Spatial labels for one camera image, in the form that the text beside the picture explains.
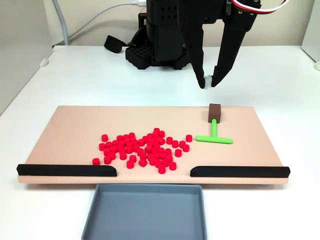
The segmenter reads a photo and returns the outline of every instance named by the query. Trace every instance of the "black rubber strip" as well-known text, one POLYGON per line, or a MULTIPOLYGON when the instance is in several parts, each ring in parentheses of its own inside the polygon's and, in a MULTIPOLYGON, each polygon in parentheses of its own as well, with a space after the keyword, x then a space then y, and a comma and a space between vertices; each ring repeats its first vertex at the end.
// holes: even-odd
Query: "black rubber strip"
POLYGON ((19 164, 19 176, 116 177, 117 170, 108 165, 19 164))
POLYGON ((287 178, 287 166, 196 166, 190 177, 200 178, 287 178))

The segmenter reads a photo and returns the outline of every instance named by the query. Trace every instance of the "gray cable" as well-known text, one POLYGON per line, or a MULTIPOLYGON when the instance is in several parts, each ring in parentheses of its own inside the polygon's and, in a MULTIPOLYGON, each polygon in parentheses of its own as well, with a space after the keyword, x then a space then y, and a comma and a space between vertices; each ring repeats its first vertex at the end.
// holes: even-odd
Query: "gray cable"
POLYGON ((64 15, 62 14, 62 11, 60 9, 58 0, 52 0, 52 2, 61 23, 64 45, 69 45, 68 30, 67 30, 67 25, 66 25, 64 15))
MULTIPOLYGON (((132 5, 132 3, 120 3, 120 4, 117 4, 117 5, 114 5, 114 6, 111 6, 111 7, 108 7, 107 9, 103 10, 102 12, 98 13, 97 15, 95 15, 90 21, 88 21, 85 25, 83 25, 79 30, 77 30, 76 32, 72 33, 67 39, 73 37, 74 35, 76 35, 78 32, 80 32, 85 26, 87 26, 89 23, 91 23, 96 17, 98 17, 99 15, 103 14, 104 12, 110 10, 110 9, 113 9, 113 8, 116 8, 116 7, 119 7, 119 6, 124 6, 124 5, 132 5)), ((55 45, 58 45, 58 44, 62 44, 63 42, 66 42, 66 39, 64 38, 64 41, 60 41, 55 45)))

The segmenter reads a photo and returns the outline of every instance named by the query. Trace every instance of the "brown cube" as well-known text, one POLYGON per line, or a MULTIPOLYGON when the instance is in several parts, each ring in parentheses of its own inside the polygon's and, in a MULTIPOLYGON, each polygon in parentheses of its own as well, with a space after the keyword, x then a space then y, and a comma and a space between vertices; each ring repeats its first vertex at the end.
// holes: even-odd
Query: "brown cube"
POLYGON ((220 117, 221 117, 221 105, 210 103, 208 122, 211 123, 212 119, 216 119, 216 122, 220 123, 220 117))

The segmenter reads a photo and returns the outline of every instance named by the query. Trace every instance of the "peach board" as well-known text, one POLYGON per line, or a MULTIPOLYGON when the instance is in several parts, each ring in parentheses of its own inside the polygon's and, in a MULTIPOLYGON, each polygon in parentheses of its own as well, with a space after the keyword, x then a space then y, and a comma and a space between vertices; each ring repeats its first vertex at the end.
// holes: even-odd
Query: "peach board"
POLYGON ((288 178, 190 177, 196 166, 275 166, 282 163, 273 148, 253 107, 222 107, 218 137, 232 138, 233 144, 198 142, 196 135, 209 136, 209 107, 154 106, 59 106, 28 157, 26 164, 91 165, 100 158, 101 135, 109 140, 134 132, 138 138, 154 128, 165 131, 165 137, 185 140, 193 136, 190 151, 173 157, 175 171, 159 174, 155 166, 138 163, 127 169, 119 154, 112 161, 117 177, 88 176, 19 176, 20 183, 172 183, 172 184, 285 184, 288 178))

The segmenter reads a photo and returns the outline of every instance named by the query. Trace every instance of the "white table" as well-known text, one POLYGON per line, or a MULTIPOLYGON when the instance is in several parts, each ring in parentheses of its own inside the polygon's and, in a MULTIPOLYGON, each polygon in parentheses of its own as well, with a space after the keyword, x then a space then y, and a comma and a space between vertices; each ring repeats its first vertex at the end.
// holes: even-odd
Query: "white table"
MULTIPOLYGON (((204 49, 212 74, 219 48, 204 49)), ((208 240, 319 236, 320 71, 299 46, 241 47, 215 88, 183 70, 138 70, 100 46, 57 46, 0 116, 1 239, 80 239, 95 185, 27 185, 27 159, 58 105, 254 106, 284 166, 286 185, 203 186, 208 240)))

